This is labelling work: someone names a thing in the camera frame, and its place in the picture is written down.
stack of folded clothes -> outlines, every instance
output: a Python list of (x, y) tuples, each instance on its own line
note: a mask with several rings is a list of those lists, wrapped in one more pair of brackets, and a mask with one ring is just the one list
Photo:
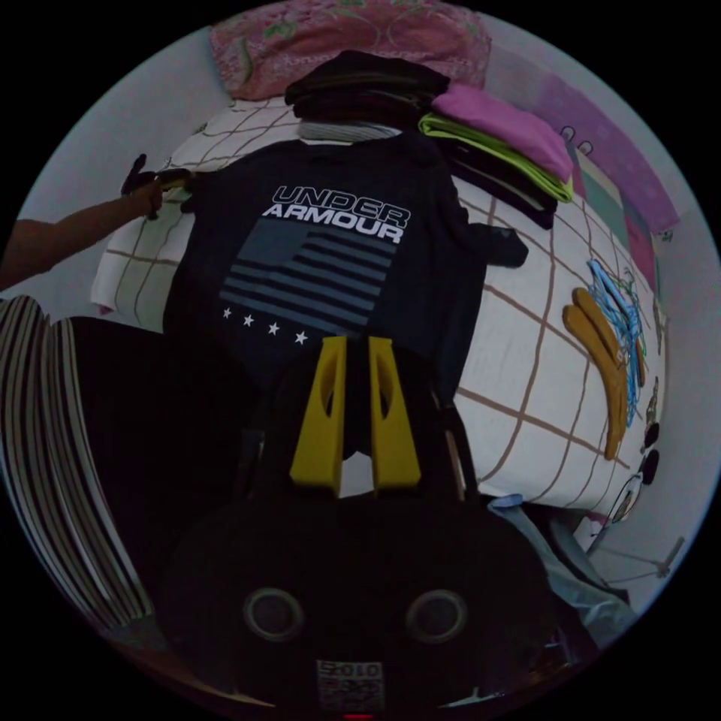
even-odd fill
[(445, 75), (418, 63), (343, 50), (289, 85), (285, 103), (301, 120), (417, 130), (449, 84)]
[(572, 160), (546, 121), (451, 83), (419, 124), (441, 149), (451, 172), (520, 210), (546, 230), (559, 201), (573, 198)]
[(298, 135), (305, 140), (334, 141), (337, 143), (360, 143), (364, 140), (381, 140), (400, 135), (400, 130), (377, 122), (315, 122), (301, 120)]

yellow folded clothing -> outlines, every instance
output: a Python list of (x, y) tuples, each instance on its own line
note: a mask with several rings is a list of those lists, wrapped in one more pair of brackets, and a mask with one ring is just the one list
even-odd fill
[(570, 203), (573, 198), (573, 179), (562, 183), (559, 178), (530, 161), (525, 155), (511, 148), (503, 140), (481, 133), (467, 125), (450, 120), (435, 113), (427, 113), (418, 123), (418, 129), (428, 137), (446, 137), (460, 140), (474, 148), (495, 155), (497, 158), (513, 165), (521, 173), (532, 180), (543, 192), (561, 203)]

pillow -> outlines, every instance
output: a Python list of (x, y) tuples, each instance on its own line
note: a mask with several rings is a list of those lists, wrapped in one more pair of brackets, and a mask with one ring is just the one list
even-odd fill
[(490, 36), (468, 8), (437, 0), (287, 0), (210, 29), (210, 47), (232, 98), (265, 100), (341, 50), (426, 65), (482, 88)]

white wall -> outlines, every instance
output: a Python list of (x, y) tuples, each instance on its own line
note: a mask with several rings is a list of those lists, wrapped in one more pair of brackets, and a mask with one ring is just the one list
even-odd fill
[[(592, 556), (609, 581), (653, 567), (606, 553), (606, 548), (662, 562), (683, 536), (686, 543), (673, 568), (678, 566), (703, 521), (721, 468), (721, 263), (697, 204), (681, 217), (659, 266), (669, 358), (656, 444), (659, 469), (627, 520), (608, 530)], [(641, 611), (665, 583), (651, 577), (618, 585), (628, 589)]]
[[(166, 47), (109, 89), (71, 130), (48, 161), (20, 218), (56, 221), (115, 198), (142, 152), (160, 167), (198, 126), (228, 105), (207, 30)], [(53, 320), (97, 315), (90, 285), (107, 241), (69, 258), (49, 273), (2, 294), (27, 293)], [(121, 320), (113, 314), (113, 320)]]
[[(501, 80), (504, 75), (504, 53), (496, 53), (494, 58), (496, 48), (515, 53), (531, 65), (551, 71), (571, 87), (583, 92), (636, 145), (668, 193), (679, 216), (695, 206), (693, 193), (668, 150), (641, 117), (603, 80), (554, 45), (496, 17), (480, 15), (493, 38), (489, 77), (495, 75)], [(491, 86), (487, 89), (493, 93)]]

pink folded clothing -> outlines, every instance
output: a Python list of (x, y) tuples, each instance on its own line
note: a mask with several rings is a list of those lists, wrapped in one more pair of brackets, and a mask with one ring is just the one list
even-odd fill
[(462, 83), (451, 83), (432, 107), (440, 115), (503, 140), (563, 183), (569, 181), (573, 164), (566, 144), (535, 115)]

